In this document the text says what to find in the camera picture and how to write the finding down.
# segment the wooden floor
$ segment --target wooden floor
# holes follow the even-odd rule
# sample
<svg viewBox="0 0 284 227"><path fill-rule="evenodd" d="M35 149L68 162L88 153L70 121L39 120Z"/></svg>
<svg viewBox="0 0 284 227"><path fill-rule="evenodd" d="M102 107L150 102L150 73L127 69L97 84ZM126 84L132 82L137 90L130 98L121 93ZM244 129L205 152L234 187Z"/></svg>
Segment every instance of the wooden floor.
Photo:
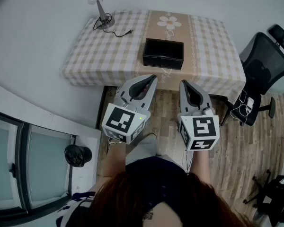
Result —
<svg viewBox="0 0 284 227"><path fill-rule="evenodd" d="M215 190L236 211L253 218L255 209L252 203L243 204L245 198L257 193L252 181L255 175L264 183L266 170L270 169L272 177L281 173L284 157L284 94L266 94L262 97L261 105L269 104L270 97L275 98L276 110L273 119L268 112L260 112L254 126L240 126L239 121L228 118L221 127L220 141L210 151L211 182ZM151 118L143 132L138 136L150 132L158 136L158 153L167 154L178 164L186 168L186 152L181 136L177 132L178 92L157 90L150 106ZM113 97L107 93L103 115L108 102ZM226 108L220 102L212 101L216 114L220 120ZM107 137L102 135L97 177L101 176L102 162L106 157Z"/></svg>

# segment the lamp cord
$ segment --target lamp cord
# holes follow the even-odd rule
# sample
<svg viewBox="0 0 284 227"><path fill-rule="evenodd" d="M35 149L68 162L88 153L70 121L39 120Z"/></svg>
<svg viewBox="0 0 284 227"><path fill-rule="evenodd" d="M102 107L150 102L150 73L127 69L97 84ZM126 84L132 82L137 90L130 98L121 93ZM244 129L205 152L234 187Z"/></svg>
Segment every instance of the lamp cord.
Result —
<svg viewBox="0 0 284 227"><path fill-rule="evenodd" d="M110 13L106 13L106 14L110 15L110 19L109 19L109 16L108 16L108 15L106 16L107 19L108 19L108 22L110 22L110 21L112 20L112 15L111 15ZM96 26L96 24L97 24L98 21L100 21L100 25L95 28L95 26ZM98 28L101 28L105 33L113 33L116 37L119 37L119 38L120 38L120 37L123 37L124 35L129 35L129 34L132 33L132 30L129 30L129 31L127 31L124 35L116 35L116 33L115 33L114 31L105 31L105 30L103 29L103 24L101 24L101 17L99 17L99 18L97 19L97 21L95 22L94 27L93 27L93 31L96 30L96 29L98 29Z"/></svg>

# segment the checkered tablecloth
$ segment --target checkered tablecloth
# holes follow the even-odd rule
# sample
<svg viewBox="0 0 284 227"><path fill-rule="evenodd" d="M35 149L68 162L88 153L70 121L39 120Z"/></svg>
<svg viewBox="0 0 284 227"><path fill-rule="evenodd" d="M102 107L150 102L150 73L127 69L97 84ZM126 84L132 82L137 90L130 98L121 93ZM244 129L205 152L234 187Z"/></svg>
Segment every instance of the checkered tablecloth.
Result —
<svg viewBox="0 0 284 227"><path fill-rule="evenodd" d="M178 90L179 82L186 79L194 81L209 94L227 96L229 101L235 102L246 79L239 55L223 22L185 15L189 28L186 34L191 40L191 44L185 45L191 54L191 59L186 62L189 65L182 67L182 70L143 65L142 51L146 38L151 34L150 21L159 19L155 17L156 13L159 12L115 12L115 24L108 31L115 31L117 35L123 35L130 29L133 31L122 38L100 29L93 31L96 19L92 18L77 39L62 74L73 85L82 86L121 86L136 76L155 74L159 80L157 88L166 90ZM184 26L176 29L181 33L182 28Z"/></svg>

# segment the flower pattern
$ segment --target flower pattern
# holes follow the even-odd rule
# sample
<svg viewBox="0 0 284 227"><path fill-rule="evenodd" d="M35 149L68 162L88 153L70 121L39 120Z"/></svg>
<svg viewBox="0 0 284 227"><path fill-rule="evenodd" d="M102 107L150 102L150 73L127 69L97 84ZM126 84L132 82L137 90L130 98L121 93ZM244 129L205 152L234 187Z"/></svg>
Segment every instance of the flower pattern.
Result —
<svg viewBox="0 0 284 227"><path fill-rule="evenodd" d="M166 26L167 29L169 30L173 30L175 29L175 26L180 27L182 24L180 22L177 22L177 18L176 17L165 17L162 16L160 17L160 22L157 23L157 25L159 26Z"/></svg>

